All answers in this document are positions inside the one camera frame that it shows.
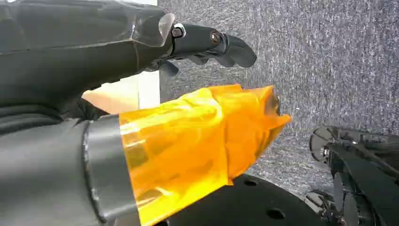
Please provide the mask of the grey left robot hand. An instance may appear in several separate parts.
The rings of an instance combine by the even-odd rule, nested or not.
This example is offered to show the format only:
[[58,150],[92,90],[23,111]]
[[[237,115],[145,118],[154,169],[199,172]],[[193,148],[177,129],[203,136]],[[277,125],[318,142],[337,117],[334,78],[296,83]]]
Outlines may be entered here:
[[88,90],[172,59],[249,68],[242,39],[131,0],[0,3],[0,223],[152,226],[255,163],[290,122],[272,86],[213,86],[98,119]]

